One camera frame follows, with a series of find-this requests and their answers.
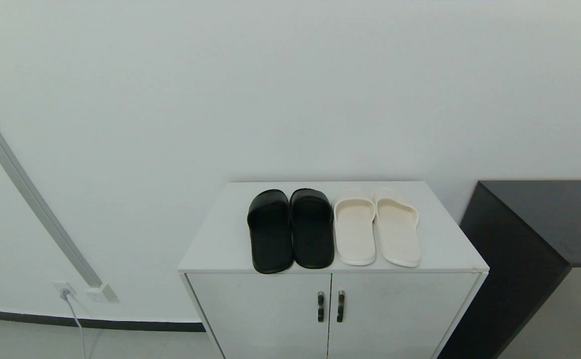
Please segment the cabinet handle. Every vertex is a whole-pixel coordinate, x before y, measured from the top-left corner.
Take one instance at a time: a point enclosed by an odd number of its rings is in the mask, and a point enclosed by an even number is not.
[[[324,292],[317,293],[317,321],[324,321]]]
[[[337,304],[337,323],[343,322],[343,305],[346,301],[346,293],[339,291],[339,300]]]

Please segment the power cord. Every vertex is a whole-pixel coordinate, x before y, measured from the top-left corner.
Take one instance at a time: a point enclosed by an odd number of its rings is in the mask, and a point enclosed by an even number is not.
[[[80,325],[80,321],[78,320],[78,317],[76,316],[76,312],[74,312],[74,307],[71,306],[71,303],[69,302],[69,289],[67,288],[63,288],[60,291],[60,298],[62,300],[64,300],[65,302],[67,302],[67,304],[69,304],[69,309],[71,309],[71,314],[74,315],[74,320],[76,321],[76,324],[78,325],[78,328],[80,329],[80,343],[82,343],[83,345],[83,358],[87,359],[87,352],[85,350],[85,335],[83,334],[83,326]]]

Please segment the white cabinet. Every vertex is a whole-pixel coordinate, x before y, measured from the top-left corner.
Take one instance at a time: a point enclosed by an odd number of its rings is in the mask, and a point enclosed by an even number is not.
[[[477,273],[332,275],[328,356],[430,359]],[[344,295],[343,318],[336,320]]]
[[[207,273],[188,280],[227,358],[323,359],[328,318],[317,320],[317,293],[330,291],[330,277]]]
[[[380,186],[403,193],[420,212],[419,267],[395,266],[378,252],[368,266],[348,266],[335,255],[320,270],[254,270],[246,216],[258,193],[307,187],[333,198],[345,188]],[[178,270],[226,359],[431,359],[488,266],[424,182],[251,182],[225,186]]]

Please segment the slide sandal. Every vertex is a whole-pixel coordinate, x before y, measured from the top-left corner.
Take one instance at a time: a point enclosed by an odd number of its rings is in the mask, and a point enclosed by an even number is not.
[[[373,263],[375,203],[362,190],[350,188],[337,195],[332,207],[334,234],[341,261],[353,266]]]
[[[418,266],[421,248],[417,238],[419,213],[415,207],[390,188],[376,189],[372,198],[377,209],[379,243],[386,261],[404,267]]]
[[[260,273],[283,271],[292,265],[291,210],[286,194],[268,190],[249,207],[253,267]]]
[[[304,268],[328,267],[334,258],[332,207],[325,194],[310,188],[290,196],[295,262]]]

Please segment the black slipper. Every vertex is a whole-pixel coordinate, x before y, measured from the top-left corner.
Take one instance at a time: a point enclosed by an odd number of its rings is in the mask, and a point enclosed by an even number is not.
[[[280,190],[258,194],[249,207],[253,267],[260,273],[277,273],[292,265],[289,200]]]
[[[304,268],[328,267],[334,259],[332,207],[325,194],[302,188],[290,196],[295,262]]]

